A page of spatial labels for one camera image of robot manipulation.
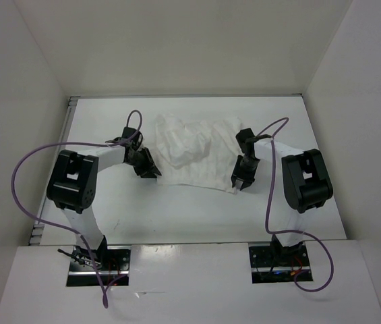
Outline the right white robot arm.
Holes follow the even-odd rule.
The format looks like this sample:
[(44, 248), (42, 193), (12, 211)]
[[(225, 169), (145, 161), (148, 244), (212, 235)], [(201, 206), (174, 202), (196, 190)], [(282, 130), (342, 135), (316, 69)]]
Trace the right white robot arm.
[[(255, 182), (261, 160), (272, 156), (274, 142), (269, 135), (254, 135), (244, 129), (235, 136), (241, 149), (232, 175), (232, 187), (240, 184), (244, 190)], [(317, 149), (308, 151), (274, 143), (276, 174), (280, 177), (274, 184), (274, 192), (288, 206), (280, 228), (274, 230), (270, 242), (270, 258), (273, 263), (285, 266), (296, 259), (303, 246), (303, 233), (318, 209), (332, 198), (333, 188), (323, 160)]]

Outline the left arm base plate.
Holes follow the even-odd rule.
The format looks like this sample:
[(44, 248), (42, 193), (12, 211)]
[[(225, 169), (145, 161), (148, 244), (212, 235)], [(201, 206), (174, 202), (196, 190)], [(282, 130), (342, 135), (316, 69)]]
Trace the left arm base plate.
[[(129, 284), (129, 269), (131, 261), (130, 246), (110, 246), (110, 259), (101, 265), (96, 261), (100, 278), (104, 286), (127, 286)], [(98, 286), (92, 261), (84, 256), (76, 247), (72, 253), (65, 253), (71, 261), (67, 274), (67, 287)]]

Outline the white skirt cloth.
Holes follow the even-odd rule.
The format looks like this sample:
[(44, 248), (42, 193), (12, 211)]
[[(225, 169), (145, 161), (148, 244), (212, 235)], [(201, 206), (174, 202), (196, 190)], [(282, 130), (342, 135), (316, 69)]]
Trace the white skirt cloth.
[(173, 115), (157, 115), (156, 166), (163, 186), (195, 186), (236, 193), (231, 175), (240, 154), (235, 139), (241, 129), (238, 117), (184, 122)]

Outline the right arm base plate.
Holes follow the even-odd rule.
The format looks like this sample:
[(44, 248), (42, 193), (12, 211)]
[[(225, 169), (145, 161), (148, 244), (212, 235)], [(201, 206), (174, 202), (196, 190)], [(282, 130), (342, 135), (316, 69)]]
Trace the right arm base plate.
[(282, 257), (274, 257), (269, 243), (249, 245), (248, 251), (253, 284), (294, 282), (296, 274), (298, 282), (313, 281), (305, 245), (299, 247), (296, 252)]

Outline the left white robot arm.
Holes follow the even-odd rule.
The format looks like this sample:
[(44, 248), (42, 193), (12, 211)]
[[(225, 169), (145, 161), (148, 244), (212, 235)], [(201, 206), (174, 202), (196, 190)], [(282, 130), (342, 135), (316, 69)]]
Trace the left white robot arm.
[(107, 239), (97, 225), (92, 208), (98, 173), (124, 163), (132, 166), (140, 178), (160, 176), (143, 139), (143, 135), (138, 134), (123, 145), (110, 142), (105, 147), (85, 151), (62, 150), (55, 162), (47, 198), (63, 212), (70, 228), (77, 231), (74, 259), (84, 258), (93, 269), (104, 268), (112, 259)]

